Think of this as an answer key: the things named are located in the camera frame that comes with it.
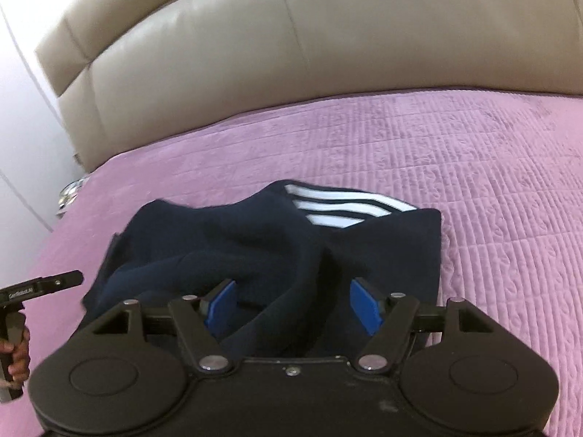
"white wall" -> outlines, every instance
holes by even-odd
[[[0,0],[0,288],[27,279],[83,175],[34,48],[71,0]]]

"navy blue garment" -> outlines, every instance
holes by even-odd
[[[112,241],[80,328],[128,298],[162,306],[232,279],[229,356],[351,358],[369,340],[351,279],[435,303],[440,250],[438,210],[357,190],[277,181],[232,205],[157,200]]]

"blue gripper pad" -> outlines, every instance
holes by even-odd
[[[351,307],[369,335],[374,335],[383,324],[378,302],[359,284],[351,282]]]
[[[231,281],[209,304],[205,326],[215,338],[223,338],[229,329],[232,315],[237,308],[237,284]]]

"pink quilt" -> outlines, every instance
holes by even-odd
[[[326,99],[236,116],[100,167],[34,275],[84,286],[27,304],[31,366],[76,328],[113,233],[146,202],[202,207],[276,179],[365,189],[443,212],[441,300],[464,296],[560,377],[547,431],[583,435],[583,100],[484,91]],[[39,435],[27,395],[0,436]]]

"circular cover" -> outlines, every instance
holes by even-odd
[[[49,428],[126,432],[163,416],[182,396],[184,368],[167,352],[148,344],[91,345],[65,346],[33,373],[30,399]]]
[[[450,429],[480,435],[544,425],[559,391],[552,368],[522,344],[466,342],[428,347],[405,362],[399,385],[413,407]]]

